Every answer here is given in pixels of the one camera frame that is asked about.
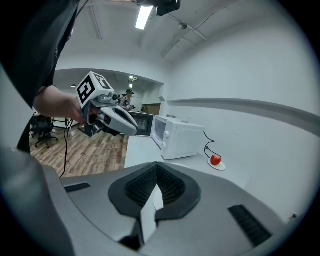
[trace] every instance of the robotic arm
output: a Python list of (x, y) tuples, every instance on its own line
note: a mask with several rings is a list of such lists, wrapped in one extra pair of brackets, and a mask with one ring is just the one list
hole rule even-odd
[[(103, 131), (117, 136), (123, 133), (134, 136), (138, 125), (132, 116), (117, 105), (118, 94), (100, 74), (89, 72), (76, 88), (81, 106), (84, 128), (79, 130), (89, 137)], [(97, 108), (97, 116), (92, 119), (92, 109)]]

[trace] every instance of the vent grille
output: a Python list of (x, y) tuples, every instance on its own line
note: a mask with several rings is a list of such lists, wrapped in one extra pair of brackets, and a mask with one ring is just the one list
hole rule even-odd
[(272, 236), (243, 205), (235, 205), (228, 210), (254, 247)]
[(84, 189), (87, 189), (90, 187), (91, 186), (88, 183), (84, 182), (84, 183), (79, 183), (76, 185), (65, 186), (64, 189), (67, 193), (70, 193), (70, 192), (75, 192), (75, 191), (79, 191), (79, 190), (84, 190)]

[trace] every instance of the ceiling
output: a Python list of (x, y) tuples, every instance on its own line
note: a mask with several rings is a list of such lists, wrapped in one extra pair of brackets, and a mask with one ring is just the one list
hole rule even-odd
[[(54, 74), (53, 84), (61, 89), (68, 90), (71, 85), (78, 85), (85, 76), (90, 72), (98, 73), (109, 82), (109, 84), (114, 88), (121, 88), (123, 90), (129, 89), (129, 75), (126, 73), (114, 72), (103, 69), (86, 69), (86, 68), (75, 68), (75, 69), (61, 69), (56, 70)], [(143, 77), (138, 77), (137, 81), (131, 82), (133, 85), (133, 90), (144, 91), (149, 86), (157, 85), (156, 82), (148, 80)]]
[[(145, 30), (139, 30), (135, 25), (140, 8), (134, 3), (91, 0), (77, 18), (75, 32), (81, 37), (95, 37), (110, 45), (136, 46), (158, 53), (171, 62), (227, 28), (268, 15), (271, 11), (268, 2), (181, 0), (181, 8), (170, 15), (155, 16), (153, 10)], [(181, 30), (179, 21), (189, 27)]]

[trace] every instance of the microwave oven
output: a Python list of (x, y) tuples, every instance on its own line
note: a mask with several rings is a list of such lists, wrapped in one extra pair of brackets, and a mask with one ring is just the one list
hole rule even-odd
[(128, 111), (128, 113), (133, 117), (136, 124), (138, 125), (138, 133), (136, 135), (138, 136), (151, 136), (151, 128), (154, 121), (154, 115), (153, 114), (146, 114), (146, 113), (140, 113), (140, 112), (131, 112)]
[(154, 116), (151, 137), (165, 160), (191, 157), (200, 149), (205, 128), (172, 117)]

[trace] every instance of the white microwave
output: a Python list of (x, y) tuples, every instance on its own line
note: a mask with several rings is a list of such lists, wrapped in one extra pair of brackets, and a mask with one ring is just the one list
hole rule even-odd
[(165, 160), (191, 157), (200, 149), (203, 126), (180, 119), (154, 116), (151, 137)]

